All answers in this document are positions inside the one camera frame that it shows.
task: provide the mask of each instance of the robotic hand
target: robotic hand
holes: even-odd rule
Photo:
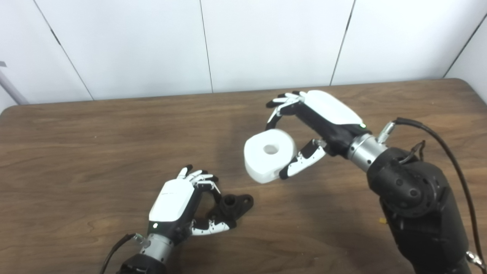
[[[191,169],[191,165],[184,167],[176,179],[164,184],[149,213],[148,238],[138,234],[128,235],[129,239],[133,237],[138,241],[142,249],[122,264],[118,274],[165,274],[165,263],[173,247],[191,235],[210,235],[235,228],[236,220],[252,208],[252,196],[222,197],[215,184],[218,181],[216,176],[204,170],[189,173]],[[206,219],[195,219],[204,192],[213,195],[216,206]],[[105,271],[111,254],[101,273]]]
[[[481,256],[468,252],[467,235],[447,179],[438,167],[423,162],[424,141],[410,152],[385,145],[396,124],[426,126],[398,118],[375,138],[353,110],[317,90],[281,94],[266,106],[275,108],[266,130],[275,128],[282,116],[296,115],[321,136],[280,171],[281,179],[326,154],[340,155],[366,172],[398,249],[417,274],[470,274],[467,261],[485,267]],[[419,159],[414,155],[418,149]]]

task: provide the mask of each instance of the wood grain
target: wood grain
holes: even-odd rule
[[[397,116],[438,131],[463,167],[487,250],[487,107],[457,79],[322,87],[376,134]],[[352,163],[327,157],[287,181],[253,182],[243,147],[264,129],[265,103],[290,90],[15,106],[0,117],[0,273],[97,273],[125,233],[144,233],[163,183],[192,163],[224,194],[251,194],[232,231],[192,237],[172,255],[179,273],[411,274],[378,198]],[[317,135],[281,120],[298,146]],[[425,157],[450,180],[470,237],[460,184],[441,148],[399,127],[389,144],[426,139]],[[210,198],[202,208],[211,206]],[[138,252],[128,243],[107,273]]]

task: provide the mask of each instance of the white fingertip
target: white fingertip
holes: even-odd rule
[[[205,180],[205,179],[208,179],[211,177],[214,177],[213,174],[200,174],[200,175],[196,176],[195,178],[191,179],[190,182],[195,183],[195,182],[202,181],[202,180]]]
[[[178,174],[177,179],[184,179],[187,174],[187,167],[184,167]]]
[[[194,183],[195,185],[211,185],[211,189],[215,188],[215,182],[213,181],[197,181]]]
[[[267,123],[269,123],[272,120],[272,118],[274,118],[275,115],[277,115],[277,108],[274,109],[274,111],[271,114],[271,117],[269,118],[269,120],[267,120]]]
[[[272,99],[274,103],[285,103],[289,98],[275,98]]]
[[[294,94],[294,93],[286,93],[285,95],[286,95],[286,97],[288,97],[288,98],[298,98],[298,97],[299,97],[299,95],[296,95],[296,94]]]
[[[220,194],[221,194],[220,190],[218,189],[218,187],[216,186],[216,184],[215,184],[215,183],[213,183],[213,188],[214,188],[214,189],[216,189],[216,191],[218,191],[218,193],[220,193]]]
[[[197,171],[195,171],[195,172],[191,173],[190,175],[188,175],[188,176],[186,177],[186,180],[190,180],[190,181],[191,181],[191,180],[193,180],[193,178],[195,178],[196,176],[198,176],[198,175],[199,175],[199,174],[201,174],[202,172],[203,172],[203,170],[197,170]]]

